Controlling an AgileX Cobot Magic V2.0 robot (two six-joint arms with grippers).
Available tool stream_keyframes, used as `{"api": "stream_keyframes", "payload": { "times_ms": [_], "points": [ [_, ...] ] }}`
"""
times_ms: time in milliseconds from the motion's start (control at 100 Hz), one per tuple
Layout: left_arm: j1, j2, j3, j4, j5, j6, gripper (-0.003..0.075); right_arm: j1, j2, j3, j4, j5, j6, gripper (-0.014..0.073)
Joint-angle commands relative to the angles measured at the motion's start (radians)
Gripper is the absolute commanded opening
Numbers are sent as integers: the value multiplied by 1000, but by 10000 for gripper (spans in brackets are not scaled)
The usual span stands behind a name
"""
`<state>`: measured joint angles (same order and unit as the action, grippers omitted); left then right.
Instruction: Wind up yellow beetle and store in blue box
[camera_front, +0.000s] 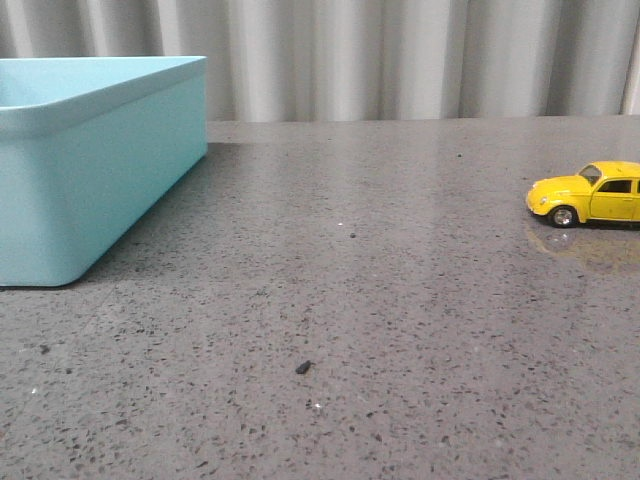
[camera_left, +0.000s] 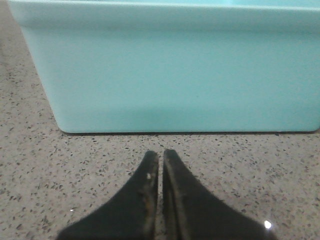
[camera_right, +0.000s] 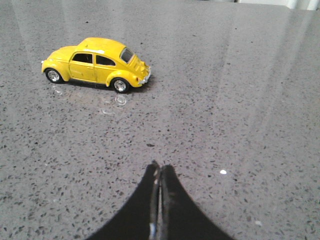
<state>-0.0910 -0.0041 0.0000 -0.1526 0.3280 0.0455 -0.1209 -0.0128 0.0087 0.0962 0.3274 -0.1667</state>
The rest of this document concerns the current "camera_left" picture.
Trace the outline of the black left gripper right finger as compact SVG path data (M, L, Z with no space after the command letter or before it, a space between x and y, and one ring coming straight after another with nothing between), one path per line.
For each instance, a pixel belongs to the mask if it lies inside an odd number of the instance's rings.
M163 215L169 240L275 240L262 224L211 194L177 152L163 156Z

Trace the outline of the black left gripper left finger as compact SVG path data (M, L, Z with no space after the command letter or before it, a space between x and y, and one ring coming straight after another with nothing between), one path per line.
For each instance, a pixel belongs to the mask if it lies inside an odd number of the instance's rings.
M152 240L158 204L159 158L147 151L134 174L105 204L63 229L59 240Z

